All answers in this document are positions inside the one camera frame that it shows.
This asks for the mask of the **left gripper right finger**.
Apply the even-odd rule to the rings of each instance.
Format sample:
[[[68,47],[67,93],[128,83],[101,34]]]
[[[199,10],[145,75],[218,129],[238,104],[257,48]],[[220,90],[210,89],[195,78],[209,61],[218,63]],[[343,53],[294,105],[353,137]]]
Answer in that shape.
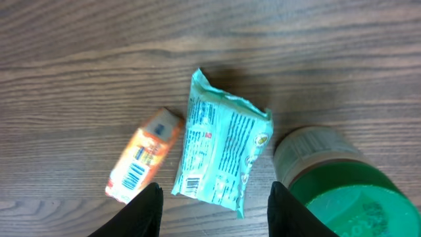
[[[338,237],[278,181],[268,197],[267,220],[270,237]]]

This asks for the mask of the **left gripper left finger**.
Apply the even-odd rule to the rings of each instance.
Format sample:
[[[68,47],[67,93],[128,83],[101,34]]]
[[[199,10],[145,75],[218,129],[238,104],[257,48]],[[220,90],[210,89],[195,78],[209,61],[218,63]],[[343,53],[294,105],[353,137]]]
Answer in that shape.
[[[158,237],[163,202],[162,188],[152,182],[89,237]]]

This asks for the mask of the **orange snack packet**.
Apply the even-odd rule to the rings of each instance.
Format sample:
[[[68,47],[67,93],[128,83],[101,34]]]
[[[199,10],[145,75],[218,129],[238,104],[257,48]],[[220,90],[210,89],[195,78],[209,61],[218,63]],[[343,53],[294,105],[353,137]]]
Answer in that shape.
[[[183,118],[165,108],[146,120],[112,169],[105,194],[121,203],[131,202],[151,183],[183,127]]]

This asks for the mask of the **teal snack packet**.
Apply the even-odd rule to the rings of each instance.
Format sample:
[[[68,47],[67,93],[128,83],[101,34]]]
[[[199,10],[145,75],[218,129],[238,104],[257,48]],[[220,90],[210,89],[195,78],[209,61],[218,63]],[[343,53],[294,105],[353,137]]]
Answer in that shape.
[[[191,77],[183,153],[171,193],[220,205],[244,218],[253,163],[274,131],[272,112]]]

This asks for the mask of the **green lid jar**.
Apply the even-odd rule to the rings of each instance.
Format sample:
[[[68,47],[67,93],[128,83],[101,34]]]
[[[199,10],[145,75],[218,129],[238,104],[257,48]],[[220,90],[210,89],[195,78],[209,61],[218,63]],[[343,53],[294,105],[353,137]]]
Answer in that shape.
[[[276,178],[338,236],[420,236],[420,214],[337,130],[300,128],[273,158]]]

